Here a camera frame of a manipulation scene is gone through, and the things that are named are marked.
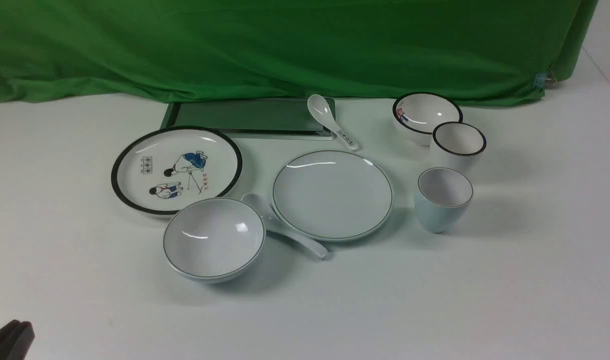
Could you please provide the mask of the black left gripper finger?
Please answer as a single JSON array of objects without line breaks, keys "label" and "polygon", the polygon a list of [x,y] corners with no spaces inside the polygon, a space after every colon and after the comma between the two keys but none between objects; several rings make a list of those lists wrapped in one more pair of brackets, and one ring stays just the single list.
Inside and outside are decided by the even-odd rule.
[{"label": "black left gripper finger", "polygon": [[12,320],[0,328],[0,360],[23,360],[35,339],[30,321]]}]

